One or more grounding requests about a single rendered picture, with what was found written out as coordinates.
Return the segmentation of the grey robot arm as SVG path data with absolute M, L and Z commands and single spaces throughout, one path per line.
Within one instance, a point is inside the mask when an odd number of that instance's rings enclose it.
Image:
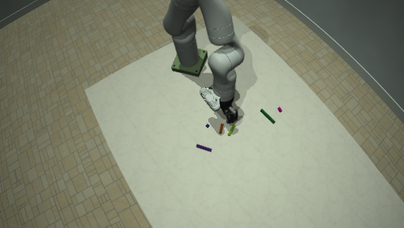
M 171 0 L 163 27 L 172 35 L 180 64 L 187 68 L 196 65 L 199 54 L 193 13 L 198 7 L 210 42 L 222 46 L 208 58 L 208 66 L 214 76 L 212 90 L 205 87 L 200 89 L 200 96 L 212 111 L 217 112 L 220 101 L 230 101 L 234 97 L 237 79 L 235 67 L 244 60 L 244 50 L 235 35 L 229 8 L 223 0 Z

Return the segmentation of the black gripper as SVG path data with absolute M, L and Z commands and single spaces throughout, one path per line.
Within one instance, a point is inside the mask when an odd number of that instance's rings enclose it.
M 220 108 L 222 109 L 224 115 L 226 115 L 226 123 L 234 123 L 237 121 L 238 111 L 232 108 L 234 97 L 230 101 L 220 101 Z M 225 110 L 228 110 L 227 112 Z M 230 114 L 230 116 L 229 116 Z

